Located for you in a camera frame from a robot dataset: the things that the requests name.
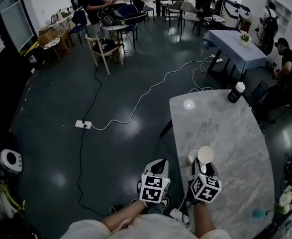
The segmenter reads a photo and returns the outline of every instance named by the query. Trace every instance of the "bottle cap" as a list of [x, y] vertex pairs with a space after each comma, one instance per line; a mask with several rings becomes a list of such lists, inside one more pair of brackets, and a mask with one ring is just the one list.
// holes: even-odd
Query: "bottle cap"
[[243, 93], [243, 91], [245, 90], [245, 85], [243, 84], [243, 82], [238, 82], [235, 85], [235, 88], [238, 92]]

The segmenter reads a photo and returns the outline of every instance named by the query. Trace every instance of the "dark floor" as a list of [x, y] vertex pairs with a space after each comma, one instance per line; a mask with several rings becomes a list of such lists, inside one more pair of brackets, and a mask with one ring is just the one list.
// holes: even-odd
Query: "dark floor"
[[[166, 72], [216, 53], [211, 49], [201, 56], [202, 36], [206, 31], [202, 27], [198, 37], [187, 22], [180, 38], [176, 21], [171, 28], [162, 17], [138, 24], [137, 53], [127, 55], [123, 66], [108, 61], [110, 75], [99, 64], [97, 77], [102, 88], [86, 120], [96, 127], [104, 127], [111, 119], [128, 120], [140, 96], [162, 81]], [[19, 196], [26, 200], [26, 218], [44, 239], [60, 237], [74, 221], [101, 219], [78, 205], [82, 130], [75, 128], [75, 122], [89, 108], [98, 82], [94, 79], [95, 64], [87, 44], [84, 42], [81, 47], [78, 40], [73, 40], [75, 47], [64, 56], [62, 64], [44, 67], [30, 79], [11, 127], [19, 138], [18, 152], [23, 156]], [[127, 38], [125, 41], [126, 49], [131, 49]], [[217, 64], [216, 70], [223, 65], [224, 62]], [[82, 203], [105, 215], [114, 204], [129, 204], [137, 197], [136, 183], [145, 165], [166, 158], [172, 181], [168, 191], [170, 209], [180, 205], [183, 192], [173, 131], [163, 139], [159, 139], [159, 134], [170, 120], [169, 99], [195, 87], [192, 71], [198, 66], [199, 63], [192, 63], [168, 75], [165, 83], [142, 99], [129, 124], [112, 123], [103, 131], [85, 131]], [[245, 79], [246, 93], [261, 79], [272, 81], [265, 69], [249, 72]], [[219, 81], [199, 70], [195, 72], [195, 81], [201, 87], [220, 88]], [[275, 125], [265, 124], [262, 129], [266, 131], [278, 192], [284, 152], [292, 152], [292, 109]]]

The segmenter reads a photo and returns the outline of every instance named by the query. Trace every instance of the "black bottle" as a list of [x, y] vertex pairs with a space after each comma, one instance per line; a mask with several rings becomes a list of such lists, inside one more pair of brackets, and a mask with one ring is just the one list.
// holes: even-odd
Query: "black bottle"
[[241, 95], [243, 94], [243, 91], [245, 90], [245, 85], [243, 82], [238, 82], [235, 87], [231, 90], [230, 94], [227, 96], [229, 101], [231, 103], [236, 103]]

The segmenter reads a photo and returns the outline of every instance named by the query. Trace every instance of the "white shirt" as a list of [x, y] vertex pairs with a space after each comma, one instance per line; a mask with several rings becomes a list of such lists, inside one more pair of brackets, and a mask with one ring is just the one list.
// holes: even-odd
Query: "white shirt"
[[[197, 239], [180, 222], [159, 214], [139, 215], [127, 228], [111, 233], [93, 220], [74, 222], [61, 239]], [[224, 230], [213, 230], [201, 239], [231, 239]]]
[[[271, 12], [272, 18], [276, 18], [277, 15], [276, 15], [275, 11], [273, 11], [272, 9], [269, 9], [269, 10]], [[264, 8], [261, 18], [263, 19], [263, 21], [265, 21], [265, 19], [267, 19], [268, 17], [270, 17], [269, 11], [266, 8]]]

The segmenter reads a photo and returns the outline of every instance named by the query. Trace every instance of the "flower pot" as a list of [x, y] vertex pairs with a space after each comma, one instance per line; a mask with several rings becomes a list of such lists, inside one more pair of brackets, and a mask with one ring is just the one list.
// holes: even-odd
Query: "flower pot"
[[244, 40], [242, 40], [241, 38], [239, 39], [239, 43], [241, 44], [241, 45], [243, 45], [244, 47], [246, 47], [246, 46], [249, 46], [249, 44], [250, 44], [250, 41], [244, 41]]

